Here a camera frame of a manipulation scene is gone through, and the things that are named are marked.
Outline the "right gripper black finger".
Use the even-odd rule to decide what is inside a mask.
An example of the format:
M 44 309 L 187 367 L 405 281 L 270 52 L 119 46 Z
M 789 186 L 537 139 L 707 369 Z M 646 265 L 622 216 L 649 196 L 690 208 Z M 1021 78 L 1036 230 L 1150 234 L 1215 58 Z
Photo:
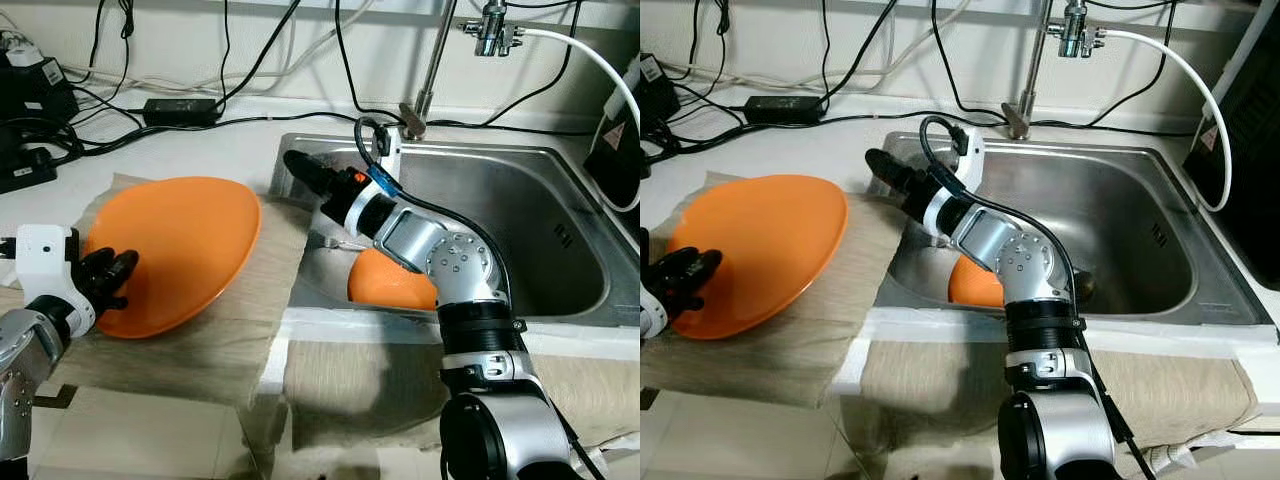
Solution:
M 314 155 L 298 150 L 285 151 L 285 168 L 311 193 L 320 198 L 333 195 L 338 187 L 339 172 L 328 166 Z
M 873 177 L 890 189 L 890 196 L 913 198 L 922 196 L 923 170 L 908 165 L 882 148 L 867 150 L 867 165 Z

